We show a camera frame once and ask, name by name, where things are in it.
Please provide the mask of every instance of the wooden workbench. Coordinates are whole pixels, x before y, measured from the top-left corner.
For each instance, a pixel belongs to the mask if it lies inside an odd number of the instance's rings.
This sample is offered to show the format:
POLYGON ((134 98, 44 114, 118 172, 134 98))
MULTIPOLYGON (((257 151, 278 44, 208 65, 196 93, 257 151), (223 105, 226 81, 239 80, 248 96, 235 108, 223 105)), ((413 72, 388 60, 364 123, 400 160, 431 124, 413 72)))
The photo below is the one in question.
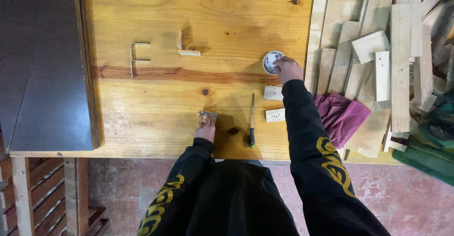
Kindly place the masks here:
MULTIPOLYGON (((12 152, 28 157, 177 158, 191 145, 200 110, 219 113, 215 157, 288 161, 285 122, 267 123, 264 54, 306 60, 312 0, 86 0, 101 147, 83 152, 12 152), (175 35, 200 57, 181 56, 175 35), (137 76, 131 78, 132 42, 137 76), (246 139, 256 94, 256 145, 246 139)), ((348 162, 397 164, 391 153, 348 162)))

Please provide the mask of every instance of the person's left hand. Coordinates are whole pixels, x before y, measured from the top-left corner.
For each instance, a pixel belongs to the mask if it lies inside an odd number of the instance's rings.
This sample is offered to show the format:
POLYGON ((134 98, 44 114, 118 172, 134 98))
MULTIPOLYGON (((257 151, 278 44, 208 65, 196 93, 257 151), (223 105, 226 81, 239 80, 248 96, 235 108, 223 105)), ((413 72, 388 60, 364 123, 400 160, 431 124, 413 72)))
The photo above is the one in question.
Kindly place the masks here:
POLYGON ((214 132, 216 131, 216 126, 213 121, 213 116, 208 115, 205 122, 200 123, 200 128, 196 129, 194 137, 201 137, 214 143, 214 132))

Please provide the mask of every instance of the sleeve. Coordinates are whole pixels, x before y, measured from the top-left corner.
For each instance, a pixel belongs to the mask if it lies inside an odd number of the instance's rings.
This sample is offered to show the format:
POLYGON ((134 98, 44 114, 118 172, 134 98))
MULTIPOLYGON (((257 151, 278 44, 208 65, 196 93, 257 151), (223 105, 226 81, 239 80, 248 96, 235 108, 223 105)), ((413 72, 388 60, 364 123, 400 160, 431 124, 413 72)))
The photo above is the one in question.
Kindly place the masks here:
POLYGON ((214 162, 211 158, 213 149, 213 143, 203 138, 195 138, 193 145, 186 148, 175 162, 166 183, 145 211, 138 236, 185 234, 196 179, 214 162))
POLYGON ((290 152, 290 170, 303 201, 311 235, 389 235, 355 197, 347 170, 301 80, 282 88, 290 152))

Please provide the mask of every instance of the hand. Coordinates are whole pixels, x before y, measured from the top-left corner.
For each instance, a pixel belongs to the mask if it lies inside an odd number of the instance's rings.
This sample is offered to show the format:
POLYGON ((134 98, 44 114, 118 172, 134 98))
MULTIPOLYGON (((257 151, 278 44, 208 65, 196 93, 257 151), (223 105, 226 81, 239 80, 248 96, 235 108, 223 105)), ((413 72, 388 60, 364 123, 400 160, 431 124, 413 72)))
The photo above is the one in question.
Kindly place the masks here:
POLYGON ((293 79, 300 79, 304 81, 303 68, 292 58, 287 56, 282 57, 280 60, 273 62, 274 70, 277 72, 277 77, 284 84, 293 79))
POLYGON ((200 128, 196 129, 194 137, 201 137, 214 143, 214 132, 216 131, 216 126, 213 121, 213 116, 208 115, 205 122, 200 123, 200 128))

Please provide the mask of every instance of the pink floor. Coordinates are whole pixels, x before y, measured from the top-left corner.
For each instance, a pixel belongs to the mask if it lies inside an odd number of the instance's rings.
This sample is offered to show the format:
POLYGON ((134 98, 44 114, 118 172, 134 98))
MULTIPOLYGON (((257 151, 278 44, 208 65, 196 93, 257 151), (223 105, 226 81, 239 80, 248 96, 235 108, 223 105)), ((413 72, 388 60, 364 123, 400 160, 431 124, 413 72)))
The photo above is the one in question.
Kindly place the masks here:
MULTIPOLYGON (((105 206, 106 235, 135 235, 175 160, 89 159, 91 206, 105 206)), ((263 162, 271 169, 300 235, 309 235, 302 202, 288 162, 263 162)), ((393 236, 454 235, 454 188, 398 165, 345 164, 356 196, 393 236)))

